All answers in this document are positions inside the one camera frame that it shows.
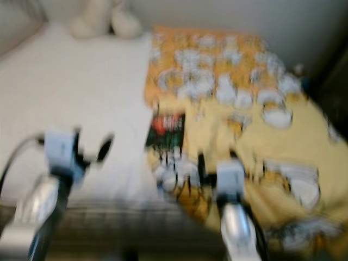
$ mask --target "pillow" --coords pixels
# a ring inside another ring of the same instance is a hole
[[[0,56],[35,34],[44,17],[38,0],[0,0]]]

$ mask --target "black cable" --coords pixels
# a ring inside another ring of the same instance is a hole
[[[15,150],[12,152],[10,158],[8,159],[4,170],[2,171],[2,175],[1,175],[1,179],[0,179],[0,197],[1,197],[2,188],[4,186],[6,175],[9,171],[13,161],[19,155],[19,153],[21,152],[21,149],[23,149],[27,144],[29,144],[32,141],[35,141],[39,145],[43,145],[45,143],[45,137],[42,134],[32,135],[32,136],[25,138],[24,140],[22,140],[21,143],[19,143],[17,145]]]

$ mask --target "floor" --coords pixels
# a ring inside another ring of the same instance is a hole
[[[207,256],[202,254],[141,254],[139,261],[222,261],[222,257]],[[118,254],[112,256],[94,256],[94,255],[64,255],[55,254],[48,256],[46,261],[125,261]]]

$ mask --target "white bed sheet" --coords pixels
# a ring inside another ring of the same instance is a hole
[[[92,167],[71,203],[157,201],[144,143],[152,111],[143,91],[151,34],[136,40],[114,36],[77,41],[67,28],[49,24],[0,63],[1,167],[27,135],[50,128],[82,127],[80,144],[95,153],[114,132],[102,167]],[[41,150],[30,149],[10,169],[2,204],[14,202],[47,172]]]

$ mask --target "book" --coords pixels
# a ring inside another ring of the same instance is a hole
[[[145,147],[158,151],[172,151],[183,147],[185,114],[155,115],[151,121]]]

